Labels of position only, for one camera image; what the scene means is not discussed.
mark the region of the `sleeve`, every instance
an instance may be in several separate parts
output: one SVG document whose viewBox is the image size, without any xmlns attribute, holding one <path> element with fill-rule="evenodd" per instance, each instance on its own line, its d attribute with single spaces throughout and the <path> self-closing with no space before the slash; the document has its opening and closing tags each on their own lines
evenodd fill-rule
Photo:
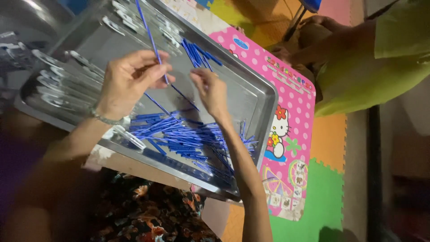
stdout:
<svg viewBox="0 0 430 242">
<path fill-rule="evenodd" d="M 429 52 L 429 0 L 400 0 L 376 20 L 376 59 Z"/>
</svg>

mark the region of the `yellow shirt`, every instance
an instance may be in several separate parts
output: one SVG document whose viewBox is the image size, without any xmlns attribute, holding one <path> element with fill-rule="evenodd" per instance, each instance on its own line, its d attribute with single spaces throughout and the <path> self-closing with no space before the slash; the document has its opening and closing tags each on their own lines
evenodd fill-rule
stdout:
<svg viewBox="0 0 430 242">
<path fill-rule="evenodd" d="M 430 0 L 400 0 L 376 20 L 375 50 L 329 60 L 317 82 L 315 117 L 385 103 L 430 75 Z"/>
</svg>

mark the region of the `chair leg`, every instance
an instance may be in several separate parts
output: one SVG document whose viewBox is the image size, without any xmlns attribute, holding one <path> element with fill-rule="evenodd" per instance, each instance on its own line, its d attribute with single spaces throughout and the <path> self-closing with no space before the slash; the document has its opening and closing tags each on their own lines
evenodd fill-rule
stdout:
<svg viewBox="0 0 430 242">
<path fill-rule="evenodd" d="M 303 5 L 300 6 L 300 8 L 297 10 L 296 14 L 294 15 L 293 20 L 290 23 L 290 26 L 288 27 L 287 33 L 284 36 L 284 41 L 289 41 L 291 36 L 293 36 L 294 31 L 297 28 L 297 25 L 300 23 L 301 18 L 303 18 L 303 15 L 306 13 L 306 8 L 304 8 Z"/>
</svg>

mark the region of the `table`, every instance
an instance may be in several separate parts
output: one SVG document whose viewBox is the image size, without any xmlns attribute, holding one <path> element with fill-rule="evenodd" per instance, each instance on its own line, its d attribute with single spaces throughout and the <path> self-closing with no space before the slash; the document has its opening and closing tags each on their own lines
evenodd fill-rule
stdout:
<svg viewBox="0 0 430 242">
<path fill-rule="evenodd" d="M 261 178 L 273 216 L 299 220 L 306 199 L 307 167 L 310 159 L 314 85 L 291 67 L 238 32 L 194 0 L 161 0 L 196 28 L 251 66 L 278 90 L 278 107 L 267 140 Z M 145 179 L 187 189 L 190 184 L 148 165 L 96 146 L 88 166 L 108 167 Z M 192 191 L 199 188 L 192 186 Z"/>
</svg>

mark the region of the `hello kitty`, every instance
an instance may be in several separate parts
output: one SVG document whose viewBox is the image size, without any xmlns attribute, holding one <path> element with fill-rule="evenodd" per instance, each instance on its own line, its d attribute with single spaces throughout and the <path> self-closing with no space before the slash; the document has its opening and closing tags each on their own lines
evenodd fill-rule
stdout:
<svg viewBox="0 0 430 242">
<path fill-rule="evenodd" d="M 275 118 L 270 127 L 269 140 L 267 141 L 267 146 L 273 147 L 273 155 L 276 158 L 281 158 L 284 155 L 285 148 L 282 137 L 288 135 L 289 128 L 288 110 L 278 105 L 275 111 Z"/>
</svg>

